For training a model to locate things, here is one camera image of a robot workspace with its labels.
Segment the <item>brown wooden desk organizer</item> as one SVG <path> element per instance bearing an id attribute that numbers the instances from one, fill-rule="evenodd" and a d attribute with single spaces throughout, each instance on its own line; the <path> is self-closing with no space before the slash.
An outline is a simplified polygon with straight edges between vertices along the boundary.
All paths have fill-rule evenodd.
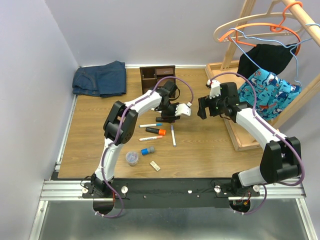
<path id="1" fill-rule="evenodd" d="M 149 89 L 152 89 L 160 79 L 164 77 L 175 77 L 175 65 L 162 66 L 145 66 L 140 67 L 141 90 L 145 94 Z"/>

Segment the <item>wooden clothes rack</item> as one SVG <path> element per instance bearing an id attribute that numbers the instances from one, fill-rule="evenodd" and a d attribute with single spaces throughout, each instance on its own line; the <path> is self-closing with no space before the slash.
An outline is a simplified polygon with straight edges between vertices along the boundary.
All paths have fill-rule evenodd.
<path id="1" fill-rule="evenodd" d="M 257 93 L 258 113 L 278 128 L 320 91 L 318 77 L 307 86 L 302 86 L 297 77 L 279 78 L 300 52 L 301 31 L 318 43 L 320 26 L 306 13 L 301 1 L 284 1 L 281 12 L 274 11 L 276 4 L 273 0 L 267 12 L 252 14 L 255 1 L 245 1 L 238 19 L 214 31 L 213 39 L 229 46 L 223 61 L 209 63 L 205 70 L 209 78 L 235 83 L 243 101 L 252 103 Z"/>

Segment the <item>orange plastic hanger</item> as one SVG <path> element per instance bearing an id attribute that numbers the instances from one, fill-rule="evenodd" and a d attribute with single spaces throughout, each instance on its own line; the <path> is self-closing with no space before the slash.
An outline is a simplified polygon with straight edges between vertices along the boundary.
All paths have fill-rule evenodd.
<path id="1" fill-rule="evenodd" d="M 236 20 L 227 22 L 218 28 L 213 33 L 213 39 L 217 43 L 222 42 L 236 42 L 237 44 L 243 44 L 247 46 L 254 46 L 254 44 L 243 41 L 244 38 L 262 38 L 262 37 L 271 37 L 271 36 L 294 36 L 297 41 L 300 41 L 301 38 L 299 33 L 303 30 L 300 27 L 297 30 L 294 30 L 288 26 L 285 26 L 284 23 L 286 19 L 294 19 L 294 15 L 292 13 L 288 13 L 289 9 L 295 5 L 303 7 L 303 3 L 301 1 L 296 1 L 295 3 L 288 4 L 282 12 L 273 12 L 273 8 L 276 4 L 278 4 L 278 0 L 273 0 L 269 6 L 269 9 L 266 13 L 254 14 L 254 15 L 246 15 L 240 17 Z M 271 23 L 271 22 L 260 22 L 259 20 L 267 19 L 267 18 L 275 18 L 281 17 L 282 20 L 279 23 Z M 267 32 L 261 32 L 256 35 L 250 34 L 246 35 L 243 33 L 243 30 L 248 28 L 258 28 L 265 27 Z"/>

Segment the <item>purple capped black highlighter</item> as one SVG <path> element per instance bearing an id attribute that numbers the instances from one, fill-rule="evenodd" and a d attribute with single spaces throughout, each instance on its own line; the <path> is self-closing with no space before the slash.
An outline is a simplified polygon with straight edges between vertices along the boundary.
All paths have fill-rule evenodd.
<path id="1" fill-rule="evenodd" d="M 158 123 L 174 123 L 176 121 L 175 117 L 156 117 L 155 121 Z"/>

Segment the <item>light blue capped white marker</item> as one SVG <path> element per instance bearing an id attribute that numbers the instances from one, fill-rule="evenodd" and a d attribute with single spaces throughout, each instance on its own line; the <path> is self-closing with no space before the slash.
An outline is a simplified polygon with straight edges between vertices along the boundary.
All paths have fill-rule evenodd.
<path id="1" fill-rule="evenodd" d="M 163 123 L 151 123 L 151 124 L 140 124 L 139 128 L 153 128 L 153 127 L 160 127 Z"/>

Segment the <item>beige eraser block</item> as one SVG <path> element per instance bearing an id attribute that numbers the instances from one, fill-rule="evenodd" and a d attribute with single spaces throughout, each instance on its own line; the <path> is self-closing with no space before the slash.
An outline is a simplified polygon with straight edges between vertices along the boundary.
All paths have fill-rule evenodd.
<path id="1" fill-rule="evenodd" d="M 152 168 L 154 170 L 156 170 L 157 172 L 161 170 L 161 168 L 154 162 L 154 161 L 151 161 L 150 162 L 150 165 L 152 166 Z"/>

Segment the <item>clear round pin container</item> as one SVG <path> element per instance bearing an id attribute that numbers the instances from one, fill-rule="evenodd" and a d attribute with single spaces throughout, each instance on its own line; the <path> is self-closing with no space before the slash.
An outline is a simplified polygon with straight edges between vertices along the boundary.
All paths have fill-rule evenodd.
<path id="1" fill-rule="evenodd" d="M 136 151 L 129 151 L 125 155 L 125 160 L 128 165 L 133 167 L 139 162 L 139 154 Z"/>

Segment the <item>lavender capped white marker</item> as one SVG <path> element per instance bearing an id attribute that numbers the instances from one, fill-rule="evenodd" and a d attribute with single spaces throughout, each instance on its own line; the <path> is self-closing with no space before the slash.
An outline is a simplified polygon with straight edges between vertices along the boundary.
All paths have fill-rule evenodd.
<path id="1" fill-rule="evenodd" d="M 174 131 L 173 125 L 170 125 L 170 131 L 171 131 L 171 138 L 172 138 L 173 147 L 176 147 L 177 143 L 176 143 L 176 136 L 175 136 L 175 131 Z"/>

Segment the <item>orange capped black highlighter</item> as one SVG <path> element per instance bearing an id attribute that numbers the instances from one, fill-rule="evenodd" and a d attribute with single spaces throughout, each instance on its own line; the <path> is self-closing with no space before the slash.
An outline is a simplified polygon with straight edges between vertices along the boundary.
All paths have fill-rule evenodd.
<path id="1" fill-rule="evenodd" d="M 159 129 L 159 128 L 154 128 L 154 127 L 146 127 L 145 131 L 148 132 L 148 133 L 153 133 L 153 134 L 157 134 L 157 135 L 161 135 L 161 136 L 165 136 L 166 135 L 166 130 Z"/>

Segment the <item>folded blue jeans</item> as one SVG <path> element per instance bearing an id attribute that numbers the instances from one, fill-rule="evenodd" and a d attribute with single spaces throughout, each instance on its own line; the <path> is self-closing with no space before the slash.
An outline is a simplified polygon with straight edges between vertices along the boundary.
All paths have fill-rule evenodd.
<path id="1" fill-rule="evenodd" d="M 79 67 L 73 76 L 72 93 L 101 98 L 125 95 L 125 63 L 116 60 L 106 65 Z"/>

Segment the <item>aluminium frame rail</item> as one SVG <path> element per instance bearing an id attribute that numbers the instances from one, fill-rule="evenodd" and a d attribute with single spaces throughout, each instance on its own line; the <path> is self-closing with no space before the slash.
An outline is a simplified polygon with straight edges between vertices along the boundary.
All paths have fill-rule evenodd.
<path id="1" fill-rule="evenodd" d="M 311 216 L 306 204 L 306 193 L 302 185 L 289 187 L 278 183 L 266 186 L 267 192 L 263 188 L 260 189 L 258 199 L 267 196 L 271 199 L 294 199 L 309 240 L 317 240 L 317 234 L 311 220 Z M 34 223 L 29 238 L 38 240 L 44 221 L 44 215 L 50 201 L 84 201 L 82 197 L 82 187 L 79 180 L 45 180 L 39 196 L 39 204 L 37 207 Z"/>

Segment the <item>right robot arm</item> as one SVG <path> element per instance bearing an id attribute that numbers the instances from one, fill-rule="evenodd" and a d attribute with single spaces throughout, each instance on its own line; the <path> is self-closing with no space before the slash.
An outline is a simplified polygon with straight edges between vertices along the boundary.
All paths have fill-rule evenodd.
<path id="1" fill-rule="evenodd" d="M 303 176 L 301 144 L 296 137 L 286 137 L 262 119 L 247 102 L 241 102 L 234 82 L 208 80 L 209 95 L 198 99 L 197 115 L 201 119 L 227 116 L 243 127 L 263 149 L 260 165 L 234 173 L 230 191 L 241 196 L 249 187 L 260 184 L 282 183 Z"/>

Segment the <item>black garment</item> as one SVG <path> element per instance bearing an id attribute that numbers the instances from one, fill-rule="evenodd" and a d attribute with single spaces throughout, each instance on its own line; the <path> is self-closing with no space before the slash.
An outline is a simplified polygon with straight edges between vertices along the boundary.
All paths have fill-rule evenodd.
<path id="1" fill-rule="evenodd" d="M 251 50 L 242 54 L 239 59 L 237 73 L 249 78 L 258 69 L 272 72 L 276 75 L 285 70 L 293 58 L 297 47 L 291 45 L 257 44 Z"/>

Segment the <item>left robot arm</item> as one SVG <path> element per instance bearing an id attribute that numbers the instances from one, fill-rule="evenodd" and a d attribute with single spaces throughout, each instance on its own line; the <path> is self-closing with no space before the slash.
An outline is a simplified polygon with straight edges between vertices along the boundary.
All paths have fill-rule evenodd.
<path id="1" fill-rule="evenodd" d="M 104 149 L 99 166 L 90 176 L 91 194 L 101 198 L 110 197 L 114 190 L 111 182 L 121 149 L 133 136 L 138 118 L 154 108 L 161 112 L 160 123 L 172 123 L 180 119 L 176 116 L 179 103 L 171 103 L 178 91 L 175 82 L 168 80 L 163 86 L 149 89 L 142 96 L 123 103 L 116 101 L 105 120 Z"/>

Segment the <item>blue and grey glue stick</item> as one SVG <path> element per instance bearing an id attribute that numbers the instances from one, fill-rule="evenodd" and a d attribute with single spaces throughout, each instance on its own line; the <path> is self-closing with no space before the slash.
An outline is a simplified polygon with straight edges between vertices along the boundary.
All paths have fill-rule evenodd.
<path id="1" fill-rule="evenodd" d="M 144 148 L 141 150 L 141 154 L 143 156 L 148 155 L 148 154 L 152 154 L 154 152 L 155 152 L 155 148 L 153 146 L 150 146 L 150 147 L 147 147 L 147 148 Z"/>

